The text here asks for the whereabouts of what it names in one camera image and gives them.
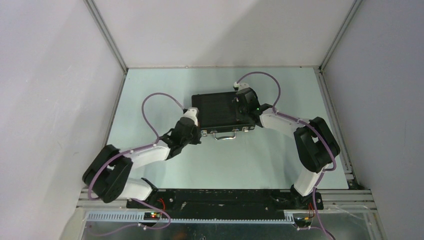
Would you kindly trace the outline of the black poker set case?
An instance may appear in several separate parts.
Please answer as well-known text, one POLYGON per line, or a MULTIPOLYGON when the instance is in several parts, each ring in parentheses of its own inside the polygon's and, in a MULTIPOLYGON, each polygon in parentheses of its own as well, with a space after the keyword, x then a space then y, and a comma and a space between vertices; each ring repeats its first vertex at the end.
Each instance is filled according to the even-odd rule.
POLYGON ((256 128, 253 121, 239 116, 233 91, 192 95, 191 106, 198 109, 197 119, 203 137, 213 136, 216 141, 233 140, 238 132, 250 132, 256 128))

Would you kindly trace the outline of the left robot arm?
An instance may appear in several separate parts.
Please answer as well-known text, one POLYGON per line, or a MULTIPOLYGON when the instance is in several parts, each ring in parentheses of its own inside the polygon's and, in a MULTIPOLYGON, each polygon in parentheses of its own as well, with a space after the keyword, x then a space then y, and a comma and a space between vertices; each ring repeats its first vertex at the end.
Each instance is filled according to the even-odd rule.
POLYGON ((187 145, 200 144, 200 128, 196 117, 181 117, 175 127, 160 136, 156 143, 121 150, 104 146, 82 175, 90 200, 111 203, 118 198, 136 198, 145 208, 153 208, 158 194, 143 179, 130 178, 130 173, 146 165, 167 161, 179 155, 187 145))

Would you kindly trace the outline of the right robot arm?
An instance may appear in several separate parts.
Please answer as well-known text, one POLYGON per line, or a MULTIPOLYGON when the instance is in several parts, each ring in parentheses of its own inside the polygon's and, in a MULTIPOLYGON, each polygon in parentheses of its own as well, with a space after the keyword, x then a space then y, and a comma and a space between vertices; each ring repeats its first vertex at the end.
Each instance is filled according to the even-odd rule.
POLYGON ((321 117, 298 118, 283 114, 270 104, 260 104, 256 92, 248 86, 239 85, 234 89, 239 117, 294 139, 303 168, 293 184, 295 192, 290 201, 295 208, 304 209, 310 204, 310 193, 318 186, 323 173, 337 167, 336 156, 341 149, 328 124, 321 117))

